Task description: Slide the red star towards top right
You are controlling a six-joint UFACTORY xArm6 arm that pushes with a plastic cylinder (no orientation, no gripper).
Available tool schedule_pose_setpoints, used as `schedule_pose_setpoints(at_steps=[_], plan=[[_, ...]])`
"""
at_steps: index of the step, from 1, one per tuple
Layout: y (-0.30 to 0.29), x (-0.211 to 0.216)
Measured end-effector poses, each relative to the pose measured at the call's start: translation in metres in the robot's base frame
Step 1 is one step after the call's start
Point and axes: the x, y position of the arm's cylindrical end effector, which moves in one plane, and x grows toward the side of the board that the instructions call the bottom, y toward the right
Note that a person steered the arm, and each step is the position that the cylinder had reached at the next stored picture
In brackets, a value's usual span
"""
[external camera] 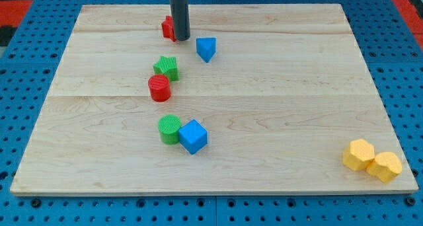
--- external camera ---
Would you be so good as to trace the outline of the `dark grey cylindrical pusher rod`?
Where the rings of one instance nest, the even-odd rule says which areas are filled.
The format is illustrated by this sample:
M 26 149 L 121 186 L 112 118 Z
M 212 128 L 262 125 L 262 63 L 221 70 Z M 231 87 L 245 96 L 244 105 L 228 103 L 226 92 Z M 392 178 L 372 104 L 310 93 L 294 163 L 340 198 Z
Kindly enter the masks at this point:
M 173 17 L 174 35 L 179 41 L 190 38 L 188 0 L 169 0 Z

